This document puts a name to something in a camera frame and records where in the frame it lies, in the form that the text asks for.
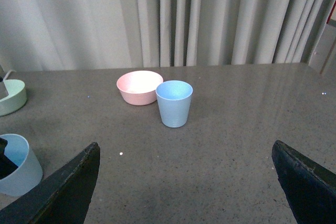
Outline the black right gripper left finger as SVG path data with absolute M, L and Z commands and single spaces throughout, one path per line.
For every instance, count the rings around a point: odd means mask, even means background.
M 84 223 L 100 166 L 100 147 L 88 145 L 28 193 L 1 210 L 1 223 Z

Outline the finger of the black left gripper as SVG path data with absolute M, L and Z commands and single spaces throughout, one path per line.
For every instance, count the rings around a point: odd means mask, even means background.
M 5 148 L 7 144 L 8 141 L 1 138 L 1 156 L 0 156 L 1 179 L 7 177 L 18 168 L 18 166 L 5 155 Z

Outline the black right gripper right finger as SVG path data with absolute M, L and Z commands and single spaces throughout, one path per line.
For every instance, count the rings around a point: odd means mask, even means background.
M 277 140 L 272 161 L 297 223 L 335 223 L 335 174 Z

